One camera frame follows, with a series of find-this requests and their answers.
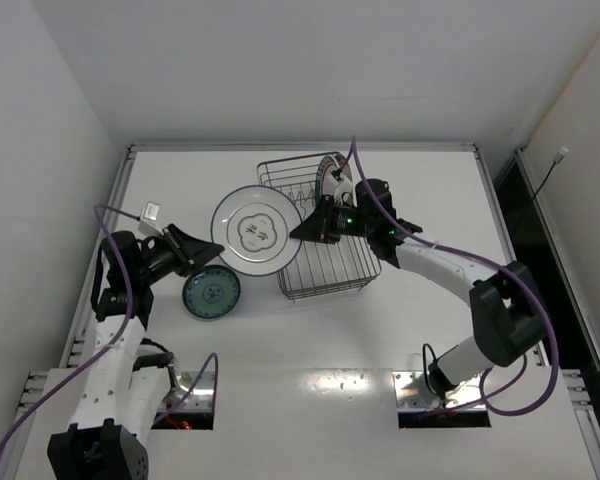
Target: wire dish rack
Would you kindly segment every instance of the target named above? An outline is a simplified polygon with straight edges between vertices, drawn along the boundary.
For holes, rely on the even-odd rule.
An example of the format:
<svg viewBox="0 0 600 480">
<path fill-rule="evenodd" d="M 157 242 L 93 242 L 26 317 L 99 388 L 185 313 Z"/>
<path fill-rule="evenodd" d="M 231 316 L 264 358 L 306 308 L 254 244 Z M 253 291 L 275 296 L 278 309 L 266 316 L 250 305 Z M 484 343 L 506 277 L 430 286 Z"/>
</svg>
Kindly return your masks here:
<svg viewBox="0 0 600 480">
<path fill-rule="evenodd" d="M 275 188 L 298 208 L 304 220 L 316 205 L 318 165 L 326 152 L 272 160 L 258 165 L 260 185 Z M 303 242 L 296 258 L 276 273 L 289 300 L 362 288 L 380 275 L 380 261 L 362 238 L 342 237 L 335 245 Z"/>
</svg>

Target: small round plate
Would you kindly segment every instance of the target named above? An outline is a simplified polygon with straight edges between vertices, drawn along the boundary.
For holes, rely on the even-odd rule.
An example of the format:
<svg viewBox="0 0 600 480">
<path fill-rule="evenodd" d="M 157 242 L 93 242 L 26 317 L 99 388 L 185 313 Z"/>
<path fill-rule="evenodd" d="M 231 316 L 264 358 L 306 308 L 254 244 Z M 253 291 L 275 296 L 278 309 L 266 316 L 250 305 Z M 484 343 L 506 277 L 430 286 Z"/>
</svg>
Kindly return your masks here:
<svg viewBox="0 0 600 480">
<path fill-rule="evenodd" d="M 289 233 L 302 219 L 296 206 L 277 190 L 242 187 L 220 202 L 211 218 L 211 240 L 224 246 L 220 258 L 245 275 L 282 270 L 295 258 L 301 242 Z"/>
<path fill-rule="evenodd" d="M 320 201 L 322 195 L 335 195 L 335 190 L 333 189 L 332 185 L 325 183 L 324 180 L 328 173 L 333 172 L 338 168 L 340 168 L 340 164 L 332 156 L 324 157 L 318 165 L 318 171 L 316 172 L 316 184 L 314 188 L 316 204 Z M 349 180 L 352 179 L 351 167 L 349 164 L 345 165 L 343 168 L 342 175 L 347 177 Z"/>
<path fill-rule="evenodd" d="M 226 315 L 238 303 L 240 280 L 222 265 L 202 267 L 182 288 L 185 308 L 196 317 L 214 319 Z"/>
</svg>

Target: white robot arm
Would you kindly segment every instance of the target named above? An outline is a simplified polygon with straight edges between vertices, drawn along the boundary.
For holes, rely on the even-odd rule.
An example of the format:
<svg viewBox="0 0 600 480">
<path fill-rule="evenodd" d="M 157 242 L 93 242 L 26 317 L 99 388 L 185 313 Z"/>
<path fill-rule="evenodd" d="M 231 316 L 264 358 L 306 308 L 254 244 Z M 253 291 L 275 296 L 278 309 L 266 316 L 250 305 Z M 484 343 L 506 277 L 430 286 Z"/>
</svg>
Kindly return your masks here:
<svg viewBox="0 0 600 480">
<path fill-rule="evenodd" d="M 146 478 L 147 436 L 165 397 L 176 388 L 172 353 L 137 356 L 153 306 L 151 285 L 170 273 L 186 277 L 220 254 L 224 247 L 193 238 L 175 225 L 155 225 L 157 205 L 149 204 L 140 241 L 132 232 L 112 234 L 123 259 L 120 266 L 104 239 L 100 254 L 109 263 L 108 287 L 100 292 L 104 273 L 97 263 L 91 304 L 96 316 L 95 351 L 102 355 L 88 370 L 86 385 L 66 432 L 51 436 L 47 456 L 58 480 L 135 480 Z M 122 269 L 131 282 L 131 318 Z M 127 320 L 115 345 L 110 346 Z"/>
<path fill-rule="evenodd" d="M 383 207 L 395 219 L 387 182 L 369 180 Z M 428 366 L 431 389 L 441 398 L 461 382 L 494 365 L 506 367 L 546 336 L 541 316 L 525 295 L 493 268 L 460 255 L 429 248 L 394 230 L 371 201 L 362 184 L 356 191 L 356 207 L 342 205 L 323 195 L 314 212 L 290 234 L 317 243 L 336 243 L 342 235 L 366 238 L 378 258 L 417 273 L 465 302 L 471 309 L 473 335 L 434 359 Z M 412 234 L 422 229 L 397 220 Z M 518 262 L 507 269 L 540 298 L 529 270 Z"/>
</svg>

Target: white table surface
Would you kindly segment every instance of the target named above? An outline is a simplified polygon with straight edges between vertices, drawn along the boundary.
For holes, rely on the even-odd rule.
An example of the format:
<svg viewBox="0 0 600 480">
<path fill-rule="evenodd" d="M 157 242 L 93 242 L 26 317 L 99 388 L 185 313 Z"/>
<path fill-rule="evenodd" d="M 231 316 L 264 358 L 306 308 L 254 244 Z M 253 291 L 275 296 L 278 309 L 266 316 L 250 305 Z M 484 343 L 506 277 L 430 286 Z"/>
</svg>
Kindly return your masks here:
<svg viewBox="0 0 600 480">
<path fill-rule="evenodd" d="M 122 208 L 158 202 L 162 222 L 209 239 L 227 193 L 257 183 L 259 162 L 296 153 L 306 152 L 140 152 Z M 390 183 L 401 217 L 444 243 L 505 261 L 473 153 L 363 151 L 361 158 L 368 176 Z M 135 225 L 123 218 L 116 228 Z M 214 430 L 152 432 L 150 479 L 595 478 L 562 382 L 532 415 L 491 415 L 492 428 L 398 428 L 391 370 L 421 368 L 423 342 L 442 353 L 471 333 L 468 307 L 450 293 L 387 264 L 360 292 L 296 303 L 273 276 L 241 282 L 238 306 L 213 322 L 184 310 L 182 279 L 154 286 L 147 336 L 187 370 L 216 351 L 221 373 Z M 497 404 L 522 406 L 539 395 L 548 369 L 530 363 Z M 364 369 L 365 388 L 324 387 L 327 374 L 315 370 L 337 376 L 346 368 Z M 488 384 L 514 373 L 495 371 Z M 54 371 L 49 384 L 62 375 Z M 18 480 L 53 478 L 46 439 L 66 427 L 79 391 L 73 385 L 38 412 Z"/>
<path fill-rule="evenodd" d="M 218 202 L 257 183 L 259 162 L 306 152 L 140 152 L 122 208 L 140 212 L 148 200 L 160 219 L 210 239 Z M 505 260 L 471 152 L 362 152 L 368 176 L 390 183 L 399 215 L 453 245 Z M 134 229 L 121 218 L 118 229 Z M 469 309 L 417 275 L 383 264 L 362 291 L 303 299 L 281 293 L 275 276 L 240 276 L 242 297 L 230 315 L 202 322 L 184 310 L 184 280 L 170 276 L 154 287 L 147 335 L 176 352 L 183 365 L 200 364 L 210 351 L 225 368 L 416 368 L 410 356 L 423 342 L 444 352 L 471 334 Z"/>
</svg>

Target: white wall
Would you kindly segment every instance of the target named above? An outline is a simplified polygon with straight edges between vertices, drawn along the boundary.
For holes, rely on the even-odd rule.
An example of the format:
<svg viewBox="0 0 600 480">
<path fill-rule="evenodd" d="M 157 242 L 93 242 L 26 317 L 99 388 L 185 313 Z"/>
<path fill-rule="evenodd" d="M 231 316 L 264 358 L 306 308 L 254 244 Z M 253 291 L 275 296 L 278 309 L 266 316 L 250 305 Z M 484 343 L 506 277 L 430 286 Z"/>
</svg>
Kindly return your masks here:
<svg viewBox="0 0 600 480">
<path fill-rule="evenodd" d="M 105 127 L 137 140 L 471 140 L 497 171 L 600 0 L 32 0 Z"/>
<path fill-rule="evenodd" d="M 569 155 L 540 198 L 600 334 L 600 39 L 526 151 L 536 186 L 563 145 Z"/>
<path fill-rule="evenodd" d="M 120 154 L 30 3 L 0 0 L 0 437 L 59 361 Z"/>
</svg>

